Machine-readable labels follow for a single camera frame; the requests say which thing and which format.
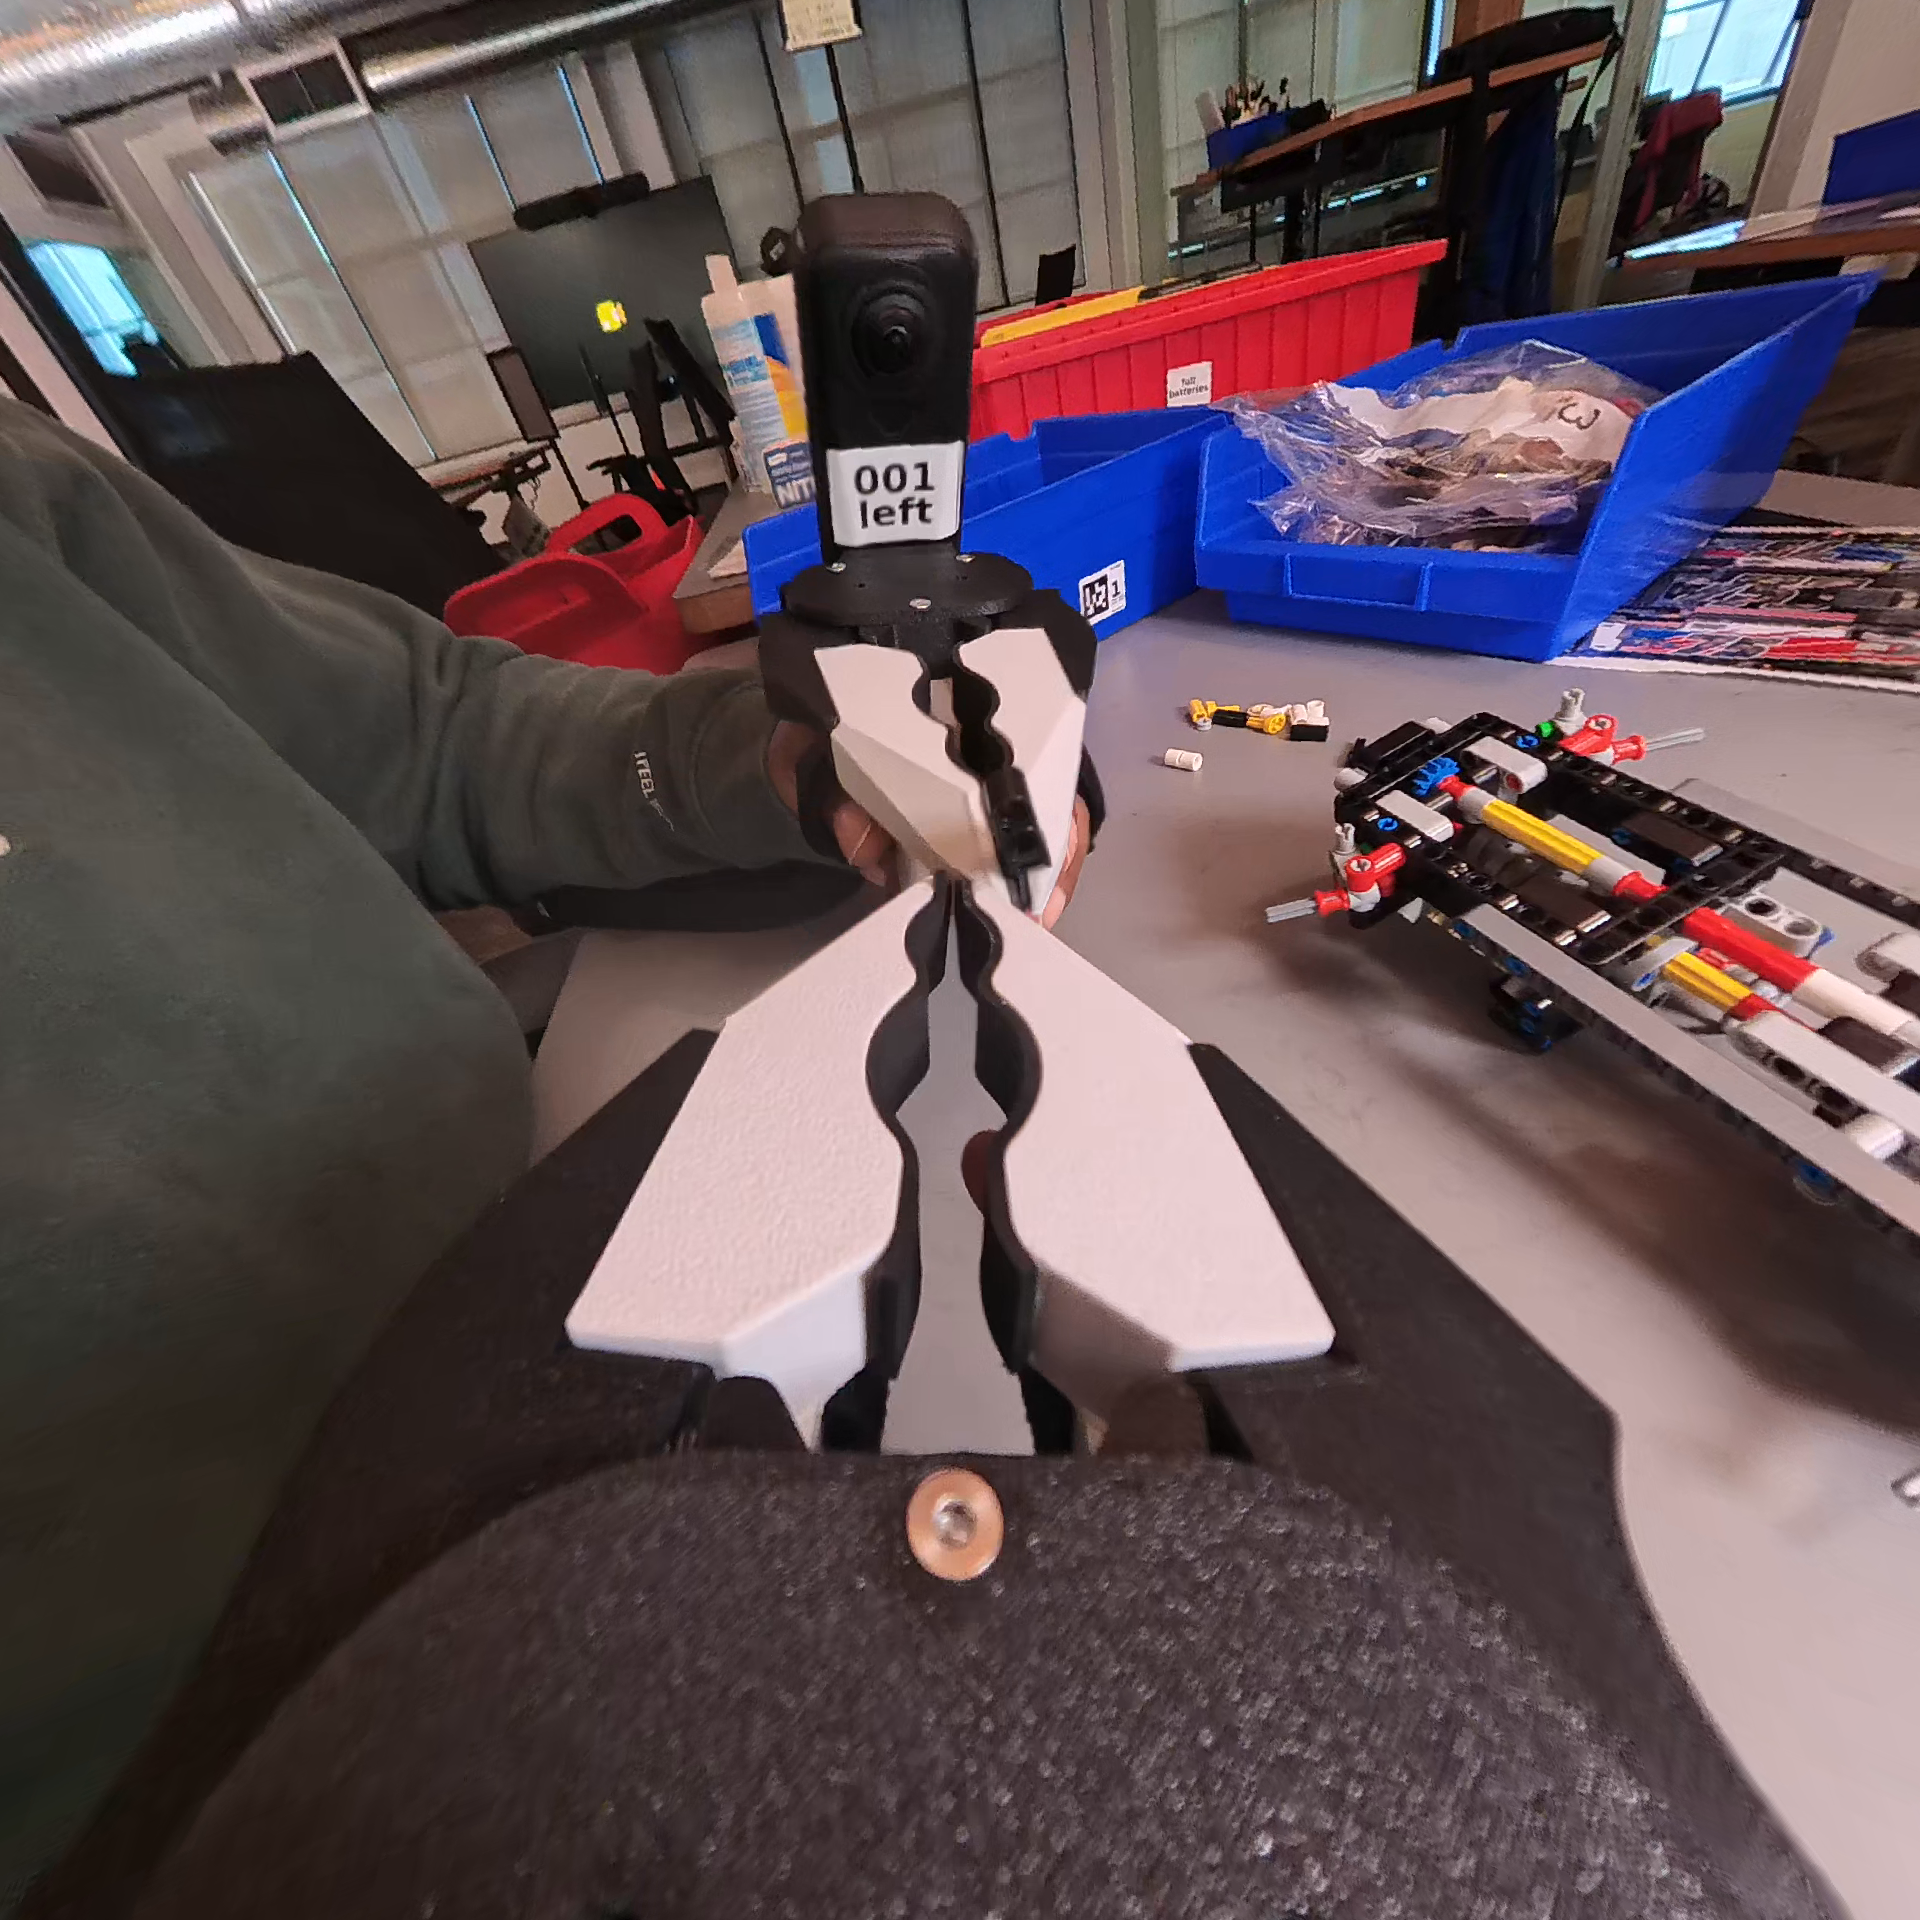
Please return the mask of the red plastic container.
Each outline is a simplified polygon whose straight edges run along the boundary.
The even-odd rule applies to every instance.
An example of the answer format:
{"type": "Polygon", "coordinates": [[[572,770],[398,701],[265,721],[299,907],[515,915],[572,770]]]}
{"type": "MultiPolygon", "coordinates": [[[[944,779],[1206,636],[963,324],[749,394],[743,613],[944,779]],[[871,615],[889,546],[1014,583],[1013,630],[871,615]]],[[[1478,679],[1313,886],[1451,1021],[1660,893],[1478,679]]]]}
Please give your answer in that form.
{"type": "Polygon", "coordinates": [[[681,623],[677,588],[704,527],[665,518],[613,491],[551,531],[543,551],[454,591],[444,623],[528,657],[675,675],[700,651],[681,623]]]}

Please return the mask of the person's left forearm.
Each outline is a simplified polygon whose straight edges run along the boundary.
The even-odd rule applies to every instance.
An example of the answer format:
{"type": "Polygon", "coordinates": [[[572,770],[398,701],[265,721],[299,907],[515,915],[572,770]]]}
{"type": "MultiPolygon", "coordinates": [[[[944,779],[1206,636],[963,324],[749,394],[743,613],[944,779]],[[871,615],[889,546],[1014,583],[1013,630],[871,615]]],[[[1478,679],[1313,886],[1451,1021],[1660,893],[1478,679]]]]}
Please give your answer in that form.
{"type": "Polygon", "coordinates": [[[670,676],[409,630],[412,729],[387,850],[432,905],[524,905],[820,859],[800,747],[757,662],[670,676]]]}

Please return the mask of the red storage bin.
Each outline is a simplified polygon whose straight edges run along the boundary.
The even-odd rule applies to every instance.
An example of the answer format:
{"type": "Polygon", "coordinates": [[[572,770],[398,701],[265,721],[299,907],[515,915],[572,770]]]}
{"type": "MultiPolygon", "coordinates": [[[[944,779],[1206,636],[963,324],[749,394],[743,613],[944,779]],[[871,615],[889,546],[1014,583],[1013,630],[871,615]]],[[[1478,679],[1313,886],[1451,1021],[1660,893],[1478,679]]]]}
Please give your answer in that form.
{"type": "Polygon", "coordinates": [[[1411,345],[1444,243],[1374,247],[1159,290],[1080,294],[975,324],[974,442],[1056,415],[1211,404],[1336,380],[1411,345]]]}

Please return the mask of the white bottle blue label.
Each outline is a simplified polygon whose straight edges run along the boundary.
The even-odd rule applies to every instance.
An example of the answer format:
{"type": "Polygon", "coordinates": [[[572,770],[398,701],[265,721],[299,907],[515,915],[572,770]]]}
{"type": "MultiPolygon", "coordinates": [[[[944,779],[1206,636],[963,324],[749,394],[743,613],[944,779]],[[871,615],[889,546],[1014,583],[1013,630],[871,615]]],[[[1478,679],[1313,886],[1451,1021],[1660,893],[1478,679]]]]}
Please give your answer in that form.
{"type": "Polygon", "coordinates": [[[702,311],[747,485],[780,509],[808,505],[814,476],[793,279],[739,282],[719,253],[708,253],[705,270],[711,290],[702,311]]]}

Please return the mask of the lego car chassis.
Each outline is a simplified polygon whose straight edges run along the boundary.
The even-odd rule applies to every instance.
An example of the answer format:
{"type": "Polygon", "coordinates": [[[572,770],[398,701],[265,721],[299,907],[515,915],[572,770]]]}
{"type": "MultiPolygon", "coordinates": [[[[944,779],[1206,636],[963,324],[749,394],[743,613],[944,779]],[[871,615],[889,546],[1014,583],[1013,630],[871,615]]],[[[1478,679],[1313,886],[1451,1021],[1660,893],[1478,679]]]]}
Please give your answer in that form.
{"type": "Polygon", "coordinates": [[[1593,1030],[1763,1140],[1812,1199],[1918,1237],[1915,881],[1640,772],[1701,729],[1623,731],[1568,690],[1356,741],[1329,883],[1271,926],[1425,923],[1489,970],[1531,1050],[1593,1030]]]}

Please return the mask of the large blue storage bin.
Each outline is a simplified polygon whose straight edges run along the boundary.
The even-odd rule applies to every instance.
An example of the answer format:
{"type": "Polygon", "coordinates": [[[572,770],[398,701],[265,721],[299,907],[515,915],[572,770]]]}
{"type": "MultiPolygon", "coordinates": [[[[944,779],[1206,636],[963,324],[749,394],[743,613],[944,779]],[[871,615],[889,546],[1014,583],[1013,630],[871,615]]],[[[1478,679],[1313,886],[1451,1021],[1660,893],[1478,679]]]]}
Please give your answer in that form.
{"type": "Polygon", "coordinates": [[[1580,351],[1654,391],[1565,555],[1281,540],[1256,501],[1280,486],[1233,427],[1197,469],[1193,571],[1236,621],[1540,662],[1565,654],[1769,490],[1876,273],[1609,303],[1464,327],[1353,378],[1389,391],[1523,341],[1580,351]]]}

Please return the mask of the dark wall monitor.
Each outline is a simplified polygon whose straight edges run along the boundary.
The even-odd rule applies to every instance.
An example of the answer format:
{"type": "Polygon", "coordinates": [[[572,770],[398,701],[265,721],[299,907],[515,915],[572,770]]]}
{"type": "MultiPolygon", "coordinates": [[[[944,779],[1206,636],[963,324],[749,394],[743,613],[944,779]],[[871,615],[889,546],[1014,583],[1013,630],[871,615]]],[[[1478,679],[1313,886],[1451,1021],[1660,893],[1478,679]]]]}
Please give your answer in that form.
{"type": "Polygon", "coordinates": [[[718,380],[705,259],[733,250],[711,179],[539,228],[515,227],[471,239],[468,253],[548,409],[623,394],[654,323],[670,324],[718,380]]]}

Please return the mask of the lego instruction booklet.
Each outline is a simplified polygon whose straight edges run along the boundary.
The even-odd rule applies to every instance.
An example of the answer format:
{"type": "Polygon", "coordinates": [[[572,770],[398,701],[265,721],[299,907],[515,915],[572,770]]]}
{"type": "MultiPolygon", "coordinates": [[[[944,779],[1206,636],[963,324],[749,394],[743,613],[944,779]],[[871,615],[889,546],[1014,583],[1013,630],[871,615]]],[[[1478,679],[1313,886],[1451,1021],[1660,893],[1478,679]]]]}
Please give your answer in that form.
{"type": "Polygon", "coordinates": [[[1918,687],[1918,533],[1732,525],[1568,654],[1621,670],[1918,687]]]}

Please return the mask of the standing desk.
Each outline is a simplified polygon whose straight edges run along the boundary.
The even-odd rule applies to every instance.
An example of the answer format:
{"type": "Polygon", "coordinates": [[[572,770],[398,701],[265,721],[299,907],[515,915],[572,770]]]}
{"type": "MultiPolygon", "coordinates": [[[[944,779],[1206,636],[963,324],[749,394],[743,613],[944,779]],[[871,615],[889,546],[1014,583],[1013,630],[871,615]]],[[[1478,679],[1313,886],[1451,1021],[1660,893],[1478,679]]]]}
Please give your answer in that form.
{"type": "Polygon", "coordinates": [[[1232,114],[1206,135],[1203,171],[1171,193],[1176,273],[1295,266],[1334,252],[1440,243],[1428,303],[1451,323],[1497,187],[1542,213],[1539,255],[1565,197],[1561,113],[1568,84],[1601,78],[1621,51],[1609,5],[1555,7],[1470,33],[1412,90],[1334,109],[1230,86],[1232,114]]]}

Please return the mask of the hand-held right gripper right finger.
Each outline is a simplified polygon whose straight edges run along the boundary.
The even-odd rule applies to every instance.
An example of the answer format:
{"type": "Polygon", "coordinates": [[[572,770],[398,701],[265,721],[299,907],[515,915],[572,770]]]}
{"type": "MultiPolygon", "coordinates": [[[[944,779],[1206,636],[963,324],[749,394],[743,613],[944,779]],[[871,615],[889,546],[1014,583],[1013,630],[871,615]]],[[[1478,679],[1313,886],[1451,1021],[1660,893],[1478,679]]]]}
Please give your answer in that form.
{"type": "Polygon", "coordinates": [[[1334,1326],[1187,1033],[966,891],[975,1081],[999,1111],[977,1286],[1032,1450],[1165,1377],[1321,1361],[1334,1326]]]}

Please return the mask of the plastic bags of lego parts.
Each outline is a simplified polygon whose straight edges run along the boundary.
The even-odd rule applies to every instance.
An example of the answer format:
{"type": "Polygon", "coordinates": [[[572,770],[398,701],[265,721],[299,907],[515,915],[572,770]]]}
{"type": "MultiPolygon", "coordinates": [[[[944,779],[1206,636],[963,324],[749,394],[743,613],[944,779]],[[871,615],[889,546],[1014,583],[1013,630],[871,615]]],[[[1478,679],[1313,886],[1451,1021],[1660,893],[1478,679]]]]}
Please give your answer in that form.
{"type": "Polygon", "coordinates": [[[1580,351],[1523,341],[1389,391],[1316,382],[1225,411],[1280,470],[1254,507],[1284,540],[1565,555],[1656,399],[1580,351]]]}

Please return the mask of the silver ventilation duct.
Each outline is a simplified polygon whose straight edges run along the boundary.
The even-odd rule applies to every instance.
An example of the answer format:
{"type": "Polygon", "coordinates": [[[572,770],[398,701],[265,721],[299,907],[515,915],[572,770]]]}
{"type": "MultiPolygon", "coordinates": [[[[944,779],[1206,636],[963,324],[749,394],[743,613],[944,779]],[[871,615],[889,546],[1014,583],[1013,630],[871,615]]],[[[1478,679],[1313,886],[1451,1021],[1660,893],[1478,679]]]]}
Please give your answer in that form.
{"type": "Polygon", "coordinates": [[[660,33],[725,3],[4,3],[3,129],[53,126],[341,49],[374,103],[660,33]]]}

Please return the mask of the blue storage bin white label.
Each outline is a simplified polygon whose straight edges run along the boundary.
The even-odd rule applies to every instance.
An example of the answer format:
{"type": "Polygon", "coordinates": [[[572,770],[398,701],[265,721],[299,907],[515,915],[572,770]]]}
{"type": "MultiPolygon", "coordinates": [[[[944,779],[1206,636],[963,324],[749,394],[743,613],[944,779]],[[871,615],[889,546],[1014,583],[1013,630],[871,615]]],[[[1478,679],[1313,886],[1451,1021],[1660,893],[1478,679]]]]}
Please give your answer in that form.
{"type": "Polygon", "coordinates": [[[958,507],[958,551],[974,562],[950,566],[947,591],[917,574],[895,598],[902,630],[956,610],[956,589],[999,557],[1109,638],[1196,588],[1203,453],[1230,422],[1191,407],[1044,418],[966,450],[863,443],[830,458],[831,497],[857,533],[913,540],[927,509],[958,507]]]}

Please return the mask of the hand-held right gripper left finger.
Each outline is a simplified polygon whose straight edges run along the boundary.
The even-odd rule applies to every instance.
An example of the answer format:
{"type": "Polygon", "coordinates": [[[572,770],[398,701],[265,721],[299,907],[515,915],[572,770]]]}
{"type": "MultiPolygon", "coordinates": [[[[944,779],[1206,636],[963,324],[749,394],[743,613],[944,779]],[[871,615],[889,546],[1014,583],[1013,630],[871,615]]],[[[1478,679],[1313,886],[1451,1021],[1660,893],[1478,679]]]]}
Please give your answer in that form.
{"type": "Polygon", "coordinates": [[[921,1301],[897,1116],[936,983],[939,886],[921,881],[739,1007],[567,1311],[568,1343],[764,1381],[814,1450],[835,1398],[895,1379],[921,1301]]]}

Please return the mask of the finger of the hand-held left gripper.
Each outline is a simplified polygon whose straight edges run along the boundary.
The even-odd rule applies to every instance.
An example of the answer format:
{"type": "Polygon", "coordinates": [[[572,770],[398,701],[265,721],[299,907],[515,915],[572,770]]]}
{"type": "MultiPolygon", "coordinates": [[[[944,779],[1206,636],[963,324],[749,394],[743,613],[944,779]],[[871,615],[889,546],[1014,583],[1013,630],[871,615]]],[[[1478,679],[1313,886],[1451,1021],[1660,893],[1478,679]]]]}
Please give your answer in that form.
{"type": "Polygon", "coordinates": [[[1036,905],[1054,899],[1070,863],[1083,772],[1089,636],[993,628],[956,654],[956,724],[964,766],[983,777],[1014,764],[1046,836],[1048,863],[1032,873],[1036,905]]]}
{"type": "Polygon", "coordinates": [[[947,722],[918,705],[924,661],[879,645],[815,651],[831,705],[831,766],[847,797],[927,873],[997,868],[977,779],[949,753],[947,722]]]}

